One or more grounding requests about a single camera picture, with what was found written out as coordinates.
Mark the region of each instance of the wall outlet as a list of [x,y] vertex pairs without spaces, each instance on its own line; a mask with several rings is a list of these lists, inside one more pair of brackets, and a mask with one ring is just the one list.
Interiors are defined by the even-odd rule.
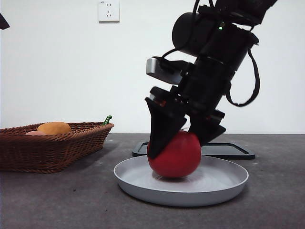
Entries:
[[101,0],[99,2],[99,22],[120,21],[120,1]]

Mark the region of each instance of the red tomato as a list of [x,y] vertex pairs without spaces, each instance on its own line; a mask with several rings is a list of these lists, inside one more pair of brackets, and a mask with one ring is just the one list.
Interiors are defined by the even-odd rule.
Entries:
[[197,169],[200,159],[201,147],[197,136],[182,130],[156,158],[152,159],[148,156],[152,170],[163,177],[171,178],[191,174]]

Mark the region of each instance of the black tray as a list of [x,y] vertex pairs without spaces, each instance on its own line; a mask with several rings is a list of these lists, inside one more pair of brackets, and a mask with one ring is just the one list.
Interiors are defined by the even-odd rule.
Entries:
[[[132,156],[146,155],[148,142],[139,142],[132,151]],[[213,156],[221,159],[254,159],[255,154],[234,143],[207,143],[201,147],[203,156]]]

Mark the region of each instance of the wicker basket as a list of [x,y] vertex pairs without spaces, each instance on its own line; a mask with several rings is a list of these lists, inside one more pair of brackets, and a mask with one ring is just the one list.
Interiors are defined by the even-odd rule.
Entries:
[[114,124],[69,123],[61,135],[30,136],[40,124],[0,130],[0,170],[57,173],[76,160],[103,148]]

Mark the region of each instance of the table surface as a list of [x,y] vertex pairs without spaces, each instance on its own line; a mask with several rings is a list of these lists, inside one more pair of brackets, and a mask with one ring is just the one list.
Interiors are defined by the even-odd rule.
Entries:
[[1,229],[304,229],[305,135],[221,135],[256,154],[225,203],[175,208],[125,194],[113,168],[147,134],[109,134],[104,148],[57,174],[0,173]]

